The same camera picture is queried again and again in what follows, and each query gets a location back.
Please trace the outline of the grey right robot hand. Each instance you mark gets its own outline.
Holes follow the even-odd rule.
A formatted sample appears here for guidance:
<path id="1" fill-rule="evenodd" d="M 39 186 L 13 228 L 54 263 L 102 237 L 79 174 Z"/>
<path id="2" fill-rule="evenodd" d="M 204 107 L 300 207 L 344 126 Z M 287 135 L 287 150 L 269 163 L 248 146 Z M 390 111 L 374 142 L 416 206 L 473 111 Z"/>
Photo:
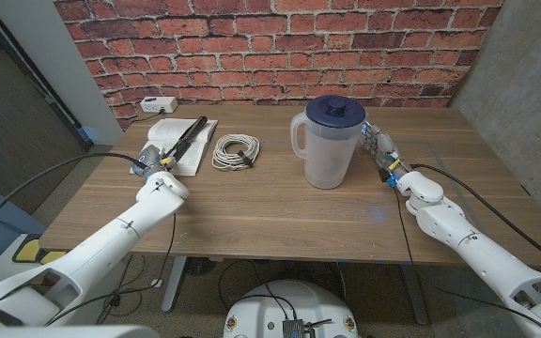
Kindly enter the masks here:
<path id="1" fill-rule="evenodd" d="M 410 165 L 401 159 L 394 141 L 377 125 L 364 122 L 359 145 L 373 156 L 381 181 L 390 187 L 394 188 L 400 178 L 411 171 Z"/>

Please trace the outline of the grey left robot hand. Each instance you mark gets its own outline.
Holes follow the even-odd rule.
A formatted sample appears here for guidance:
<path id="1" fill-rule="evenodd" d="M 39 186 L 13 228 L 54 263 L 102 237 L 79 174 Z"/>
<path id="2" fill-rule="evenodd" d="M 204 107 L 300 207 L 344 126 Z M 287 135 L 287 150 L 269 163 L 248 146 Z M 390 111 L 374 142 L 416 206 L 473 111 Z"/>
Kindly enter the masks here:
<path id="1" fill-rule="evenodd" d="M 138 161 L 145 167 L 134 165 L 131 172 L 139 177 L 148 179 L 151 175 L 158 172 L 168 172 L 177 163 L 174 157 L 163 158 L 160 150 L 154 145 L 146 146 L 139 154 Z"/>

